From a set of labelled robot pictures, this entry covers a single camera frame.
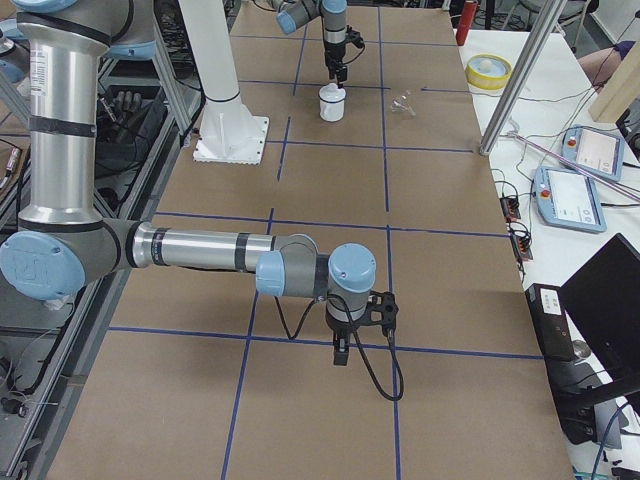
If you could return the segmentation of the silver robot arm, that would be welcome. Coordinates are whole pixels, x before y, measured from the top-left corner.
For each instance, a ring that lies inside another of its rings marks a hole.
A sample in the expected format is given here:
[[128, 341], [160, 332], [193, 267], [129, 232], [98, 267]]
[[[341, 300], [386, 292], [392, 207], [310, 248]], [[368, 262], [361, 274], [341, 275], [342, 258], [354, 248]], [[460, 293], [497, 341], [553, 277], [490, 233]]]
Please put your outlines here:
[[[22, 294], [53, 300], [78, 292], [112, 272], [149, 265], [246, 272], [273, 297], [326, 301], [333, 330], [334, 365], [346, 365], [353, 333], [371, 325], [376, 261], [364, 246], [320, 254], [306, 235], [180, 231], [148, 222], [105, 219], [94, 208], [98, 64], [110, 50], [120, 56], [155, 53], [153, 1], [11, 1], [17, 27], [30, 44], [31, 195], [18, 232], [1, 246], [1, 272]], [[253, 116], [241, 99], [221, 1], [179, 1], [201, 80], [204, 116], [194, 159], [259, 164], [267, 117]], [[318, 16], [330, 78], [344, 98], [342, 59], [348, 41], [346, 1], [294, 1], [278, 7], [290, 34]]]
[[338, 88], [344, 86], [348, 77], [348, 67], [344, 61], [349, 33], [346, 1], [266, 1], [264, 5], [253, 1], [253, 4], [259, 9], [273, 13], [284, 35], [291, 35], [319, 18], [329, 79], [334, 81]]

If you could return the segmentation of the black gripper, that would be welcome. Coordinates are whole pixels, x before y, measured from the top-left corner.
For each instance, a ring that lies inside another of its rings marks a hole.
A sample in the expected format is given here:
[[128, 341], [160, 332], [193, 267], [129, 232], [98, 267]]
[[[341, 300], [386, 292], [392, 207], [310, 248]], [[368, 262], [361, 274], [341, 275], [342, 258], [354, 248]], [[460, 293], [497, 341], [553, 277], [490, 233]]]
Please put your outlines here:
[[343, 63], [346, 53], [344, 43], [324, 43], [324, 59], [329, 79], [335, 80], [339, 89], [344, 87], [348, 78], [348, 67]]
[[333, 364], [346, 366], [349, 359], [350, 336], [353, 332], [348, 322], [330, 320], [330, 329], [333, 332]]

